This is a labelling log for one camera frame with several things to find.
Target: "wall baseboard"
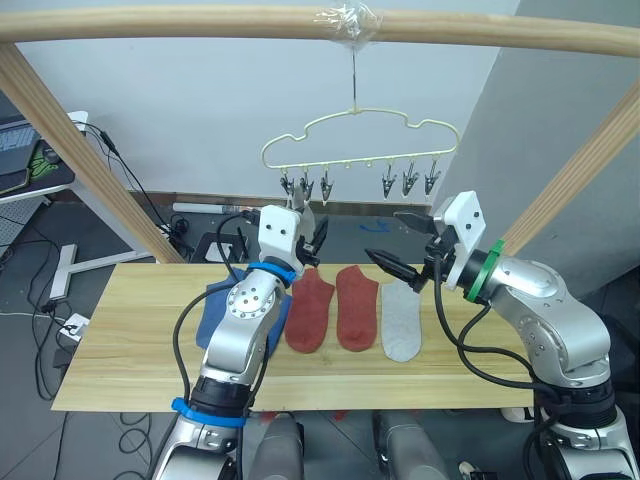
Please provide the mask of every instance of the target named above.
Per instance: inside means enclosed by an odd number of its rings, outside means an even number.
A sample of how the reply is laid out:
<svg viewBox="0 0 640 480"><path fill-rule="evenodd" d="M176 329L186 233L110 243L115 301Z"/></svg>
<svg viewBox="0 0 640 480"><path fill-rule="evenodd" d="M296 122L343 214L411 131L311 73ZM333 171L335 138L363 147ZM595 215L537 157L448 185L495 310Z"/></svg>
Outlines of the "wall baseboard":
<svg viewBox="0 0 640 480"><path fill-rule="evenodd" d="M211 205L240 205L246 207L263 207L269 204L284 204L284 198L273 197L243 197L214 195L204 193L171 193L171 192L147 192L153 203L162 206L171 206L175 202L205 203ZM146 205L146 199L140 192L131 192L133 198L142 206ZM60 202L80 202L81 200L71 190L50 195L53 200ZM328 202L322 206L322 202L311 201L311 208L318 215L355 215L373 217L391 217L397 211L410 211L416 213L428 213L430 207L424 204L404 203L358 203L358 202Z"/></svg>

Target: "metal stand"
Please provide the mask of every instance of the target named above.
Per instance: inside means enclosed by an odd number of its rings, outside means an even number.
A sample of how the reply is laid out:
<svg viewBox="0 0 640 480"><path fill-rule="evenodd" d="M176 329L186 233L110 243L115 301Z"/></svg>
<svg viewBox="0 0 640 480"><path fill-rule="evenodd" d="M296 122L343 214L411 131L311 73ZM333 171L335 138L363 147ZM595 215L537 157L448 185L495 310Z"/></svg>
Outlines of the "metal stand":
<svg viewBox="0 0 640 480"><path fill-rule="evenodd" d="M89 189L87 189L78 180L75 180L68 186L93 212L100 217L100 219L113 230L132 250L116 255L109 255L107 257L96 258L94 260L87 260L85 262L74 263L76 257L76 244L64 245L60 250L60 260L58 261L58 269L53 277L53 283L51 284L51 293L49 298L57 300L67 296L67 290L69 288L69 281L71 275L79 272L86 272L87 270L93 270L94 268L106 267L109 265L115 265L120 262L130 262L131 260L137 260L139 258L150 257L151 254L147 252L140 242L129 232L124 225L111 213L111 211L104 206L104 204L93 195Z"/></svg>
<svg viewBox="0 0 640 480"><path fill-rule="evenodd" d="M120 262L130 262L131 260L145 258L150 255L149 252L137 252L132 250L130 252L118 253L117 255L109 255L108 257L87 260L86 262L74 263L77 248L77 245L72 243L71 245L64 245L60 250L58 269L53 277L51 293L49 295L51 300L57 300L67 296L69 281L71 280L71 275L74 273L86 272L87 270L93 270L94 268L107 267Z"/></svg>

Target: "gray wall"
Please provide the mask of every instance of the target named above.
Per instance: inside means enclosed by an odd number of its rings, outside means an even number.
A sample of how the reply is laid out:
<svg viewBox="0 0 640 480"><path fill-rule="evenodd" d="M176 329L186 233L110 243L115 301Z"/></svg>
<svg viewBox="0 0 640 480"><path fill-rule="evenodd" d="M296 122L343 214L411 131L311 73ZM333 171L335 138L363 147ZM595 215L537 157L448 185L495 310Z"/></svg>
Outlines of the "gray wall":
<svg viewBox="0 0 640 480"><path fill-rule="evenodd" d="M640 23L637 0L522 0L518 15ZM638 76L636 59L503 49L437 205L474 189L488 248L589 138ZM634 139L518 256L557 269L582 296L640 264L640 155Z"/></svg>

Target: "green ring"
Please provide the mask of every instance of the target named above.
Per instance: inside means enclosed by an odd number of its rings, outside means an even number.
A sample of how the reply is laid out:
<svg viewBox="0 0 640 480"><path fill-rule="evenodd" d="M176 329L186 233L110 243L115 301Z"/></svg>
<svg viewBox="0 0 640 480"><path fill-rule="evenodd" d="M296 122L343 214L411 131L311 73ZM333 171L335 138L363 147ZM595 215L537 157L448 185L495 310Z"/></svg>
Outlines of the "green ring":
<svg viewBox="0 0 640 480"><path fill-rule="evenodd" d="M471 285L471 289L469 289L469 293L467 294L466 299L469 300L470 302L476 301L476 297L480 293L480 290L482 290L482 287L484 286L484 282L487 279L487 276L489 275L489 273L493 271L493 268L496 265L496 261L500 257L500 254L502 253L503 248L504 248L504 240L500 239L496 243L494 243L491 249L489 250L489 255L487 256L487 259L484 261L484 264L482 265L482 268L480 269L478 276L473 281L473 285Z"/></svg>

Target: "wooden frame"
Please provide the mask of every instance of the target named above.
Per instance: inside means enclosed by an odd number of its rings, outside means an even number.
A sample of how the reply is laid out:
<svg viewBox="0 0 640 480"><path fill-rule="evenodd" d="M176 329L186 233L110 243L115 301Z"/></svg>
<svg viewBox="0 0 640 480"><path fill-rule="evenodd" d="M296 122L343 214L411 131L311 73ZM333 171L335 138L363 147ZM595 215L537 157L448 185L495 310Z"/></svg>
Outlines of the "wooden frame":
<svg viewBox="0 0 640 480"><path fill-rule="evenodd" d="M323 7L142 6L3 14L0 88L58 151L80 180L161 262L182 258L73 127L62 107L14 42L115 37L234 37L337 39L318 21ZM447 43L539 48L640 57L640 29L565 20L390 10L372 38L381 42ZM517 253L547 225L640 128L636 81L587 143L556 174L505 234Z"/></svg>

